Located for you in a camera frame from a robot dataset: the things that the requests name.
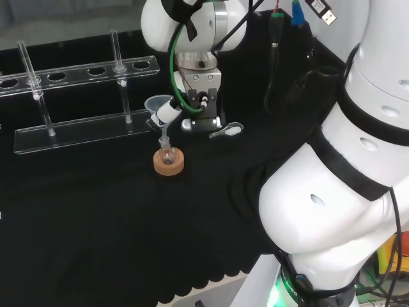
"green cable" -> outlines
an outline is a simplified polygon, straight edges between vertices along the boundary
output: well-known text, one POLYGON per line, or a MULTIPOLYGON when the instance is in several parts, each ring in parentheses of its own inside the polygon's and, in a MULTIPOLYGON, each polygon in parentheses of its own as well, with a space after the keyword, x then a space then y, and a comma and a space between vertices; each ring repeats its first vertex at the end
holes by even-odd
POLYGON ((366 276, 372 281, 372 283, 373 283, 374 285, 376 285, 376 284, 378 283, 378 282, 372 277, 372 275, 370 275, 370 273, 369 273, 367 270, 364 269, 364 272, 365 272, 366 276))
POLYGON ((180 31, 179 31, 178 35, 176 35, 176 39, 174 40, 173 45, 172 45, 172 49, 171 49, 171 62, 170 62, 171 83, 172 83, 172 86, 173 86, 173 88, 174 88, 174 92, 176 93, 176 97, 178 98, 178 100, 179 100, 180 103, 182 104, 183 108, 186 109, 187 111, 191 112, 191 113, 201 113, 201 112, 203 112, 202 109, 193 109, 192 107, 190 107, 190 106, 186 103, 186 101, 185 101, 185 100, 183 99, 183 97, 180 95, 178 86, 176 85, 176 81, 174 80, 174 74, 173 74, 173 71, 174 71, 174 66, 173 66, 173 62, 174 62, 174 51, 175 51, 175 49, 176 49, 176 44, 177 44, 177 42, 178 42, 178 39, 179 39, 179 36, 180 36, 180 33, 181 33, 182 29, 183 29, 183 27, 180 28, 180 31))

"circular hole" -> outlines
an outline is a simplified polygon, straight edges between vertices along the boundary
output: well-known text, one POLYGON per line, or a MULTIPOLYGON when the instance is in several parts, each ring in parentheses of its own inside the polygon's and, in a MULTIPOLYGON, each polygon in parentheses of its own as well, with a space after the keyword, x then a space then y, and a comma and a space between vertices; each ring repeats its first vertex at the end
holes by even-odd
POLYGON ((372 152, 378 150, 378 144, 376 144, 374 141, 371 141, 370 139, 366 138, 360 138, 359 140, 362 143, 362 145, 366 147, 366 149, 372 152))
POLYGON ((65 79, 66 73, 64 72, 54 72, 53 74, 49 74, 48 78, 50 81, 57 82, 65 79))
POLYGON ((149 62, 146 61, 141 61, 141 62, 135 62, 134 64, 132 64, 132 66, 136 69, 146 69, 148 68, 150 65, 149 62))
POLYGON ((322 207, 325 206, 323 200, 322 200, 321 198, 319 198, 318 196, 314 195, 314 194, 311 194, 311 200, 312 200, 314 203, 316 203, 317 205, 320 205, 320 206, 322 206, 322 207))
MULTIPOLYGON (((36 80, 37 80, 37 83, 38 83, 38 84, 41 83, 41 78, 38 77, 37 75, 36 75, 36 80)), ((27 78, 26 83, 27 83, 28 85, 30 85, 30 86, 34 84, 34 82, 32 82, 29 77, 27 78)))
POLYGON ((16 86, 17 83, 19 83, 19 81, 16 79, 7 79, 0 83, 0 88, 12 88, 16 86))
POLYGON ((317 275, 316 271, 314 271, 312 268, 308 267, 307 265, 305 265, 305 268, 306 268, 311 274, 317 275))
POLYGON ((409 80, 399 80, 399 85, 400 85, 405 91, 409 91, 409 80))
POLYGON ((388 107, 388 106, 382 106, 381 107, 382 112, 384 112, 387 116, 390 117, 398 117, 399 116, 399 111, 397 109, 394 109, 393 107, 388 107))
POLYGON ((106 73, 107 69, 105 67, 93 67, 88 70, 90 75, 102 75, 106 73))

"yellow object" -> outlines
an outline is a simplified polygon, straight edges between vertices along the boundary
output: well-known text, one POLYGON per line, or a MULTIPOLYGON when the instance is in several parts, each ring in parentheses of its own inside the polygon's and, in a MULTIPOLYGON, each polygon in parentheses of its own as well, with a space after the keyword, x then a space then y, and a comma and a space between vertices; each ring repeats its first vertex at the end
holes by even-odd
MULTIPOLYGON (((396 236, 394 235, 388 241, 385 242, 383 246, 381 246, 378 251, 378 273, 380 275, 384 275, 388 269, 389 258, 392 254, 392 248, 394 246, 396 236)), ((397 265, 397 250, 394 256, 394 263, 392 264, 391 272, 396 272, 396 265, 397 265)), ((409 257, 403 257, 402 259, 402 266, 401 266, 401 273, 409 274, 409 257)))

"usb connector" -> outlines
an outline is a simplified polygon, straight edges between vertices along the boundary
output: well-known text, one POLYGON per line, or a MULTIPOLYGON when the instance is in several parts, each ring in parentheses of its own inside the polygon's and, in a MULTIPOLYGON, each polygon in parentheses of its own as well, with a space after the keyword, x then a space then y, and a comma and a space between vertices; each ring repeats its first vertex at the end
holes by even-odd
POLYGON ((321 17, 328 25, 333 23, 337 17, 331 12, 331 10, 328 10, 324 16, 321 17))
POLYGON ((305 0, 314 13, 330 25, 336 20, 336 16, 331 12, 331 7, 325 0, 305 0))

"screw hole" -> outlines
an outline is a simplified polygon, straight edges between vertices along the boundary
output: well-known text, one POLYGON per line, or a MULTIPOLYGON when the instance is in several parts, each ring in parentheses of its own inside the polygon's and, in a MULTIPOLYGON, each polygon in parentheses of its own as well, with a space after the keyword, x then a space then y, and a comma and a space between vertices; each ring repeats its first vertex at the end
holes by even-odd
POLYGON ((399 85, 400 85, 405 91, 409 91, 409 80, 399 80, 399 85))
POLYGON ((370 139, 366 139, 366 138, 360 138, 359 139, 360 142, 362 143, 362 145, 365 146, 366 149, 374 152, 378 150, 378 144, 376 144, 374 141, 371 141, 370 139))
POLYGON ((311 200, 312 200, 314 203, 316 203, 317 205, 320 205, 320 206, 322 206, 322 207, 325 206, 324 201, 323 201, 321 198, 319 198, 318 196, 314 195, 314 194, 311 194, 311 200))
POLYGON ((147 61, 135 62, 132 64, 135 69, 147 69, 151 64, 147 61))
POLYGON ((398 117, 400 114, 399 111, 393 107, 382 106, 381 110, 389 117, 398 117))

